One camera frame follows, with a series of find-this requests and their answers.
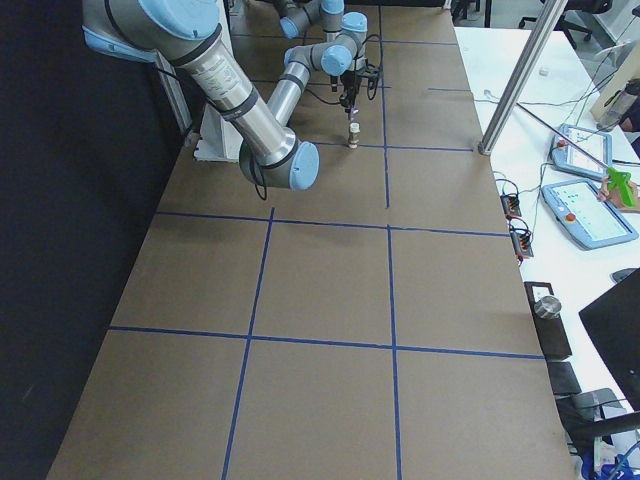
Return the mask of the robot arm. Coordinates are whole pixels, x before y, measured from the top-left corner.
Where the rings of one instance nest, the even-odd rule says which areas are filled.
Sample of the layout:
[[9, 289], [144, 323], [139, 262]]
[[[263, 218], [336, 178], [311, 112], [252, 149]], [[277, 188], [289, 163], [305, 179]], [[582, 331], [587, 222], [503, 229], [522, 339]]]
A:
[[146, 63], [163, 55], [186, 71], [242, 136], [239, 164], [245, 178], [259, 188], [304, 191], [318, 176], [319, 152], [296, 136], [289, 119], [312, 72], [340, 78], [363, 70], [368, 19], [346, 11], [341, 1], [274, 6], [286, 37], [321, 22], [326, 39], [285, 53], [284, 71], [268, 100], [224, 45], [214, 1], [85, 1], [82, 29], [87, 46], [98, 53]]
[[335, 40], [342, 30], [343, 0], [312, 0], [306, 3], [273, 0], [272, 5], [279, 15], [279, 25], [287, 39], [304, 36], [317, 23], [321, 24], [327, 42]]

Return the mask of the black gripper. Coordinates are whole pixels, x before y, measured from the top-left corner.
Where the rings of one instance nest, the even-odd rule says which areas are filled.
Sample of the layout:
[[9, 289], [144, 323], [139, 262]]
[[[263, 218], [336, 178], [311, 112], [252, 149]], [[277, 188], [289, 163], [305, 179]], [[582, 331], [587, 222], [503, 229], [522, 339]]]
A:
[[340, 95], [344, 101], [345, 113], [350, 118], [351, 110], [356, 108], [353, 100], [357, 99], [361, 86], [361, 74], [358, 70], [347, 70], [341, 76], [340, 80], [343, 86], [343, 92]]

